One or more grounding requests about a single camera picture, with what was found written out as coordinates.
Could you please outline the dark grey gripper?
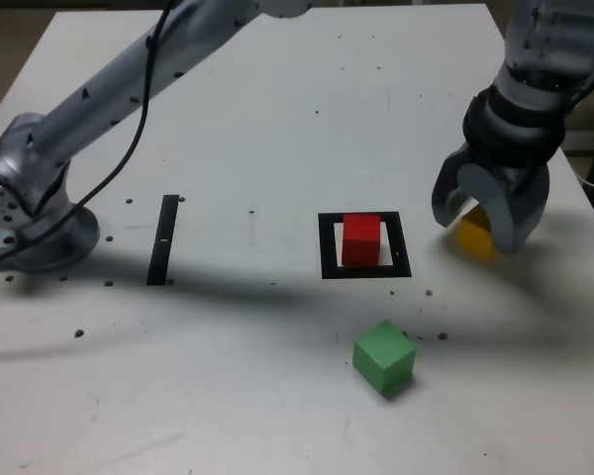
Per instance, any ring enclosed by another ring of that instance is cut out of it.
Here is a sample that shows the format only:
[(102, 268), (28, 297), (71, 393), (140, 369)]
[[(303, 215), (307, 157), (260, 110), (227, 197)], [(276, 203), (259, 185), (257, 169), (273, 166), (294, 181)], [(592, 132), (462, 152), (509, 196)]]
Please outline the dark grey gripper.
[(509, 166), (495, 156), (476, 156), (476, 164), (471, 162), (467, 144), (444, 161), (432, 192), (435, 221), (448, 228), (472, 198), (490, 221), (497, 249), (503, 253), (519, 251), (545, 210), (547, 165), (529, 170)]

